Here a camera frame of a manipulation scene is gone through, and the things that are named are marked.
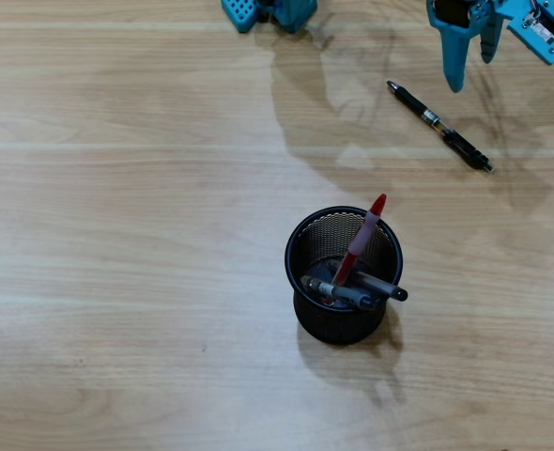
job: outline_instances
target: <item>marker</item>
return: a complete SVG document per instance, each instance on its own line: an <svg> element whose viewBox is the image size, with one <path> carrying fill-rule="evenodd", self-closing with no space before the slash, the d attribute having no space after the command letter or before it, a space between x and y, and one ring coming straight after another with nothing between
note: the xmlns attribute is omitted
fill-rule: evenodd
<svg viewBox="0 0 554 451"><path fill-rule="evenodd" d="M342 259L342 264L333 276L333 280L331 281L332 285L340 287L346 283L348 276L352 272L352 268L354 268L354 265L361 257L362 251L366 247L367 242L369 242L369 239L373 234L373 230L381 218L381 212L383 212L383 208L386 205L386 199L387 196L382 194L377 198L373 204L373 207L367 211L367 214L362 220L359 231L348 246L346 255L344 256L344 259ZM333 299L328 297L325 301L323 301L323 303L325 305L333 305Z"/></svg>

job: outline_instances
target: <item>pen holder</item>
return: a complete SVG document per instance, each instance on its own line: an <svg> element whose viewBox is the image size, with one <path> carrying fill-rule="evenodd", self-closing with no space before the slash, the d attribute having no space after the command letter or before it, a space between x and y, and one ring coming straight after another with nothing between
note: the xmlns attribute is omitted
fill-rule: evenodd
<svg viewBox="0 0 554 451"><path fill-rule="evenodd" d="M376 310L360 311L337 303L327 306L310 295L300 278L331 277L329 261L342 259L361 226L365 210L330 207L311 214L294 230L285 248L285 272L294 289L298 321L313 337L333 345L349 345L370 335L381 323L387 296ZM392 230L379 221L357 265L365 272L392 284L402 275L402 250Z"/></svg>

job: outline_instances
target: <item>black pen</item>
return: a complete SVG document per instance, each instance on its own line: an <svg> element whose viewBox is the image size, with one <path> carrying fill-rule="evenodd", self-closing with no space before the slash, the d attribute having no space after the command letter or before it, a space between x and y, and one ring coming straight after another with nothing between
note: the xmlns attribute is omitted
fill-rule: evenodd
<svg viewBox="0 0 554 451"><path fill-rule="evenodd" d="M480 152L469 141L463 138L458 132L448 127L441 121L439 116L423 105L418 99L413 97L406 89L397 85L394 82L388 82L390 91L398 100L406 105L410 111L420 117L430 127L436 129L442 136L442 140L446 145L454 150L465 163L473 169L484 169L484 171L492 174L494 166L490 164L487 157Z"/></svg>

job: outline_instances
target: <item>blue plastic part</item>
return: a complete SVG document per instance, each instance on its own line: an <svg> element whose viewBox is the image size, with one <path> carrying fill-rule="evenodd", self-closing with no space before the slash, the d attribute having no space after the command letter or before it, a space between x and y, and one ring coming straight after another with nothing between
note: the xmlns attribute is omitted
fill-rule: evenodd
<svg viewBox="0 0 554 451"><path fill-rule="evenodd" d="M275 0L272 7L258 6L271 14L288 33L297 33L315 14L316 0Z"/></svg>
<svg viewBox="0 0 554 451"><path fill-rule="evenodd" d="M554 18L554 1L547 0L547 7L544 7L545 0L538 1L540 8L543 10L542 14L548 14ZM515 16L515 18L509 23L509 30L513 32L532 52L537 54L547 64L554 64L554 42L551 44L546 43L530 28L523 28L523 18L525 16Z"/></svg>
<svg viewBox="0 0 554 451"><path fill-rule="evenodd" d="M258 20L255 0L221 0L224 12L240 33L247 33Z"/></svg>
<svg viewBox="0 0 554 451"><path fill-rule="evenodd" d="M264 6L255 0L221 0L224 11L240 33L247 33L261 12L272 15L288 33L297 33L315 14L316 0L275 0Z"/></svg>
<svg viewBox="0 0 554 451"><path fill-rule="evenodd" d="M489 63L494 58L500 40L504 20L510 20L508 28L540 59L554 64L554 41L546 42L524 20L533 10L531 0L462 0L470 4L469 27L445 23L437 17L434 0L426 0L430 24L442 37L444 74L450 89L463 88L469 42L481 35L482 59ZM542 14L554 23L554 0L537 0Z"/></svg>

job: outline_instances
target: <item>pen tip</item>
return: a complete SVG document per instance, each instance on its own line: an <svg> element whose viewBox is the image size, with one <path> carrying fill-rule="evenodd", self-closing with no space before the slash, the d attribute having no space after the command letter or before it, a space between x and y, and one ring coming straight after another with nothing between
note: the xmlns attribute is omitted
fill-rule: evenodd
<svg viewBox="0 0 554 451"><path fill-rule="evenodd" d="M386 84L388 85L388 88L390 89L391 92L396 92L396 89L398 89L398 85L390 80L388 80L386 82Z"/></svg>
<svg viewBox="0 0 554 451"><path fill-rule="evenodd" d="M377 216L379 216L381 214L381 212L383 211L383 208L385 207L386 205L386 199L388 198L388 196L386 196L385 194L382 194L380 197L377 198L377 200L375 201L375 203L373 204L373 207L371 207L371 212Z"/></svg>

